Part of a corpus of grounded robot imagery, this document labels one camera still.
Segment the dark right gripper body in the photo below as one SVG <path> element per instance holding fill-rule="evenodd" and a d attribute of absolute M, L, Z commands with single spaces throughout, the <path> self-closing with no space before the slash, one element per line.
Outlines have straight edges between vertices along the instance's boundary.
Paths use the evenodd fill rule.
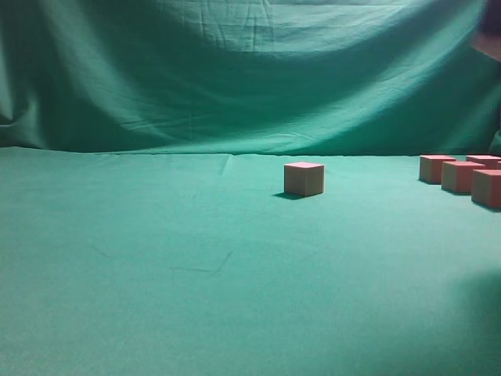
<path fill-rule="evenodd" d="M 480 21 L 480 32 L 488 36 L 500 36 L 501 31 L 501 2 L 488 0 Z"/>

